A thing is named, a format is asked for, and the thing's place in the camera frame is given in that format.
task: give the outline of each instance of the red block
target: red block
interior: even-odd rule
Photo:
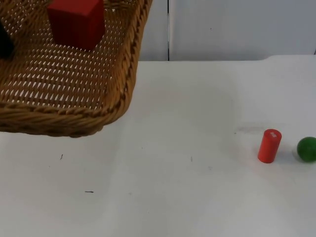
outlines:
[[[92,50],[105,33],[103,0],[54,0],[47,13],[58,44]]]

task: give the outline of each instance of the red cylinder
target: red cylinder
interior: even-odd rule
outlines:
[[[268,129],[264,132],[258,159],[263,163],[272,163],[275,160],[282,134],[275,129]]]

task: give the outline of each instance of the green ball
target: green ball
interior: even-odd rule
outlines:
[[[297,153],[305,162],[316,161],[316,138],[306,137],[297,144]]]

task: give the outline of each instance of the white tabletop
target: white tabletop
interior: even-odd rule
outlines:
[[[0,236],[314,237],[316,164],[292,149],[316,136],[315,101],[314,56],[142,62],[99,133],[0,133]],[[283,135],[272,164],[266,128]]]

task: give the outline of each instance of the black object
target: black object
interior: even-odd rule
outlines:
[[[13,51],[14,44],[0,22],[0,58],[9,58]]]

